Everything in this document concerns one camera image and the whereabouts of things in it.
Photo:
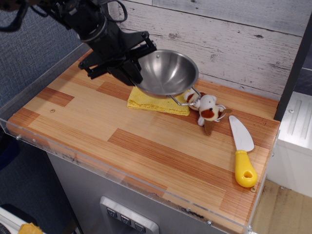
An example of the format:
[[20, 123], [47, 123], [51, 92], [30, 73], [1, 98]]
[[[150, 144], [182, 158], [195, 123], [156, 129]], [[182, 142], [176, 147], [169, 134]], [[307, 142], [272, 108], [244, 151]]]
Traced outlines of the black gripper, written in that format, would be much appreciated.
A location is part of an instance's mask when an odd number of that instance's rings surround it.
[[138, 59], [156, 51], [147, 31], [125, 33], [116, 24], [78, 29], [81, 41], [93, 50], [78, 67], [91, 79], [109, 73], [128, 86], [143, 81]]

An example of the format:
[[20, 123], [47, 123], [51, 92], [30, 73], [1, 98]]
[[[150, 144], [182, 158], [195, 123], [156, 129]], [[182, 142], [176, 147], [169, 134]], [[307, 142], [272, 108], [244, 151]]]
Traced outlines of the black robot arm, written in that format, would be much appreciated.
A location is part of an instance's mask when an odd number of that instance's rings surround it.
[[114, 19], [108, 9], [108, 0], [2, 0], [0, 8], [16, 11], [16, 16], [2, 32], [15, 32], [31, 8], [42, 17], [50, 16], [66, 29], [74, 30], [81, 42], [93, 51], [78, 65], [91, 79], [106, 73], [128, 86], [143, 81], [139, 59], [156, 51], [147, 31], [125, 33], [119, 24], [126, 21], [125, 5], [122, 19]]

